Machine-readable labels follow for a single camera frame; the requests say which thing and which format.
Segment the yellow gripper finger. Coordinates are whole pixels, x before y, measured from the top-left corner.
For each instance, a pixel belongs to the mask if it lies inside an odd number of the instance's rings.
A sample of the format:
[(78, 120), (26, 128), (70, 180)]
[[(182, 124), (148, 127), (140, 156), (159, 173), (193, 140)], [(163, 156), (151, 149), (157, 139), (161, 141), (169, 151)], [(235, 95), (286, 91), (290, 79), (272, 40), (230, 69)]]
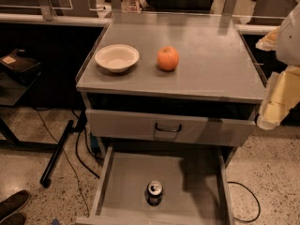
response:
[(273, 72), (266, 85), (257, 126), (265, 130), (278, 127), (299, 102), (300, 67), (287, 66), (280, 73)]
[(269, 32), (256, 43), (255, 47), (266, 52), (274, 51), (278, 45), (278, 31), (279, 28), (277, 27)]

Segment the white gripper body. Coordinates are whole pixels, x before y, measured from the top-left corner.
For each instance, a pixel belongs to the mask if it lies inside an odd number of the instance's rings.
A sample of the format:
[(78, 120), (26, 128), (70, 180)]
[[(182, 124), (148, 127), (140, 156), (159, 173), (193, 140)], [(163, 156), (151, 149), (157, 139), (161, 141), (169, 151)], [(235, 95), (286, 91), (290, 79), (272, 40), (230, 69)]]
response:
[(282, 22), (277, 35), (277, 60), (300, 67), (300, 3)]

